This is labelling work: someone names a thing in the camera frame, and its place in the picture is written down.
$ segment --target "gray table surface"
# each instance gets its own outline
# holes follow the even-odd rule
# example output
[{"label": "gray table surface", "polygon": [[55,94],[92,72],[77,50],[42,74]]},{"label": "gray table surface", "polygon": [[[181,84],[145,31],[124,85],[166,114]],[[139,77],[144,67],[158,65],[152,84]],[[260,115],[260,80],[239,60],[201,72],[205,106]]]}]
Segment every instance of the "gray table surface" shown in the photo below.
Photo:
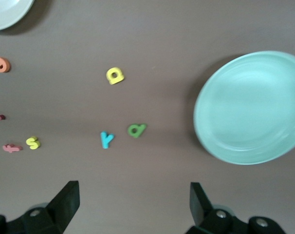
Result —
[{"label": "gray table surface", "polygon": [[[189,184],[247,221],[295,234],[295,148],[259,165],[211,156],[195,137],[205,81],[239,55],[295,55],[295,0],[36,0],[0,31],[0,214],[12,220],[79,180],[66,234],[182,234],[193,225]],[[125,80],[109,85],[106,71]],[[134,139],[133,123],[146,123]],[[116,135],[109,149],[100,132]],[[30,150],[25,140],[39,137]],[[8,143],[23,151],[9,154]]]}]

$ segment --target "plate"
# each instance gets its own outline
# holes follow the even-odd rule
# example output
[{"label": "plate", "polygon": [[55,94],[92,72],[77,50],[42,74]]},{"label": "plate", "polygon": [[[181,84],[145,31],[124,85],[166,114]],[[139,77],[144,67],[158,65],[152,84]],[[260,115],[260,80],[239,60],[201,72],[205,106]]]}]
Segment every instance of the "plate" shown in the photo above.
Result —
[{"label": "plate", "polygon": [[0,0],[0,30],[22,19],[33,2],[34,0]]},{"label": "plate", "polygon": [[295,147],[295,56],[261,51],[214,73],[194,109],[195,132],[215,157],[250,165]]}]

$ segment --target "white plate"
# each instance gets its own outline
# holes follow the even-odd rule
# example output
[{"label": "white plate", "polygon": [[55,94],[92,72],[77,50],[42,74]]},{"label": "white plate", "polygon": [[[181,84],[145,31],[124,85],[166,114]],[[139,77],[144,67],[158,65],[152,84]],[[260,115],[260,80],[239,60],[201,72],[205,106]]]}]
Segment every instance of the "white plate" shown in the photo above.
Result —
[{"label": "white plate", "polygon": [[0,30],[22,19],[33,2],[34,0],[0,0]]}]

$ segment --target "screw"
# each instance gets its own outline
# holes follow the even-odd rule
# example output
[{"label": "screw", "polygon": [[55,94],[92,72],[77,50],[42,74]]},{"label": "screw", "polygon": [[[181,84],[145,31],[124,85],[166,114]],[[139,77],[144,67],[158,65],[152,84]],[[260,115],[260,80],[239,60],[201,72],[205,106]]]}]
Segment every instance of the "screw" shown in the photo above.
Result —
[{"label": "screw", "polygon": [[257,222],[258,225],[260,225],[262,227],[267,227],[268,226],[268,223],[262,218],[257,218],[256,222]]},{"label": "screw", "polygon": [[30,213],[30,217],[35,217],[36,215],[38,215],[40,213],[39,210],[34,210]]},{"label": "screw", "polygon": [[217,216],[218,216],[219,218],[225,218],[225,217],[226,217],[226,213],[223,212],[223,211],[217,211]]}]

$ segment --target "metal bolt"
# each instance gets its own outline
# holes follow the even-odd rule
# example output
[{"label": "metal bolt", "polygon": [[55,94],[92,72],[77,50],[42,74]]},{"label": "metal bolt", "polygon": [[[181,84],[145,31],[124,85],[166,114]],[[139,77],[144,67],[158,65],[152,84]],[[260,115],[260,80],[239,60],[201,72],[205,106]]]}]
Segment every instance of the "metal bolt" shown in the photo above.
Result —
[{"label": "metal bolt", "polygon": [[256,222],[257,222],[258,225],[260,225],[262,227],[267,227],[268,226],[268,223],[262,218],[257,218]]},{"label": "metal bolt", "polygon": [[217,211],[217,216],[219,218],[225,218],[226,217],[226,213],[224,211]]},{"label": "metal bolt", "polygon": [[34,210],[30,213],[30,217],[35,217],[36,215],[38,215],[40,213],[39,210]]}]

